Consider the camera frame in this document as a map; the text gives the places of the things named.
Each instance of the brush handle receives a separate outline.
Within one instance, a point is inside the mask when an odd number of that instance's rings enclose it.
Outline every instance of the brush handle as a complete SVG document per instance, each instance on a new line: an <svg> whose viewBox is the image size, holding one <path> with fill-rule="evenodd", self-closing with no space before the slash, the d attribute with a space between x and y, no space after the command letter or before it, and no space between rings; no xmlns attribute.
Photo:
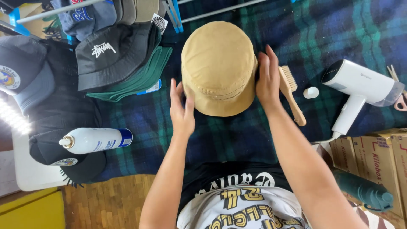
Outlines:
<svg viewBox="0 0 407 229"><path fill-rule="evenodd" d="M305 126L306 119L305 119L304 114L302 113L301 109L298 107L298 104L295 101L293 94L288 93L288 96L286 96L286 98L287 98L288 103L290 104L291 112L293 113L293 116L294 116L294 121L299 126Z"/></svg>

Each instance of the parquet floor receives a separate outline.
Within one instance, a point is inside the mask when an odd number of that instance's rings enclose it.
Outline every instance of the parquet floor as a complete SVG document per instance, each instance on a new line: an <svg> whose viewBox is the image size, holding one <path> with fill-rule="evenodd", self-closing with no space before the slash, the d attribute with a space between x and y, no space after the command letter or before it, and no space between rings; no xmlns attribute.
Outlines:
<svg viewBox="0 0 407 229"><path fill-rule="evenodd" d="M138 229L141 209L154 175L134 175L61 187L67 229Z"/></svg>

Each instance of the white bottle cap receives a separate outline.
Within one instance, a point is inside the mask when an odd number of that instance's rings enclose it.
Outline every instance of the white bottle cap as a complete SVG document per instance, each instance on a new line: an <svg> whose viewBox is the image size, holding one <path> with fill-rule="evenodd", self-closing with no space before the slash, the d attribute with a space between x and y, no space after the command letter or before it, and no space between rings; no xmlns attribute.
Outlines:
<svg viewBox="0 0 407 229"><path fill-rule="evenodd" d="M60 145L69 145L69 144L71 144L71 140L69 140L69 139L61 139L61 140L59 140L59 144Z"/></svg>
<svg viewBox="0 0 407 229"><path fill-rule="evenodd" d="M319 95L319 90L316 87L310 87L305 89L304 97L307 99L316 98Z"/></svg>

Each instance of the white spray can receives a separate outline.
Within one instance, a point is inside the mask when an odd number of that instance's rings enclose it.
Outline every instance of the white spray can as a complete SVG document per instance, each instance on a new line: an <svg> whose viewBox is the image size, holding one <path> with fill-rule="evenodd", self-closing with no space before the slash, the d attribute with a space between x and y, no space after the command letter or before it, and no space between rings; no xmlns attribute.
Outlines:
<svg viewBox="0 0 407 229"><path fill-rule="evenodd" d="M73 154L87 154L125 147L133 141L128 129L78 128L63 137L59 144Z"/></svg>

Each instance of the green plaid fabric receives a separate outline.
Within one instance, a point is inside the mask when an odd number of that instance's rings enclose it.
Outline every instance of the green plaid fabric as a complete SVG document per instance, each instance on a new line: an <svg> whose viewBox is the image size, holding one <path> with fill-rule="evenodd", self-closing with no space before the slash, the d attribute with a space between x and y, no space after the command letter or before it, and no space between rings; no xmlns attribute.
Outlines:
<svg viewBox="0 0 407 229"><path fill-rule="evenodd" d="M183 18L221 9L243 0L195 0L180 5ZM106 152L107 166L94 181L131 174L155 174L173 133L169 115L170 78L181 80L181 51L188 36L211 21L231 22L246 32L255 52L266 44L274 49L280 65L288 65L298 84L294 97L307 119L300 130L309 141L331 136L347 95L324 86L320 79L335 61L345 58L388 75L393 64L399 79L407 83L407 2L404 0L268 0L263 3L184 24L176 34L171 25L161 45L172 47L162 74L162 88L145 95L128 96L118 103L100 101L105 127L128 128L131 146ZM319 97L305 99L304 89L316 86ZM291 114L286 99L281 97ZM195 111L196 129L186 155L186 172L215 161L277 162L267 118L258 99L233 117L210 117ZM365 105L348 134L393 127L407 127L407 115L393 106Z"/></svg>

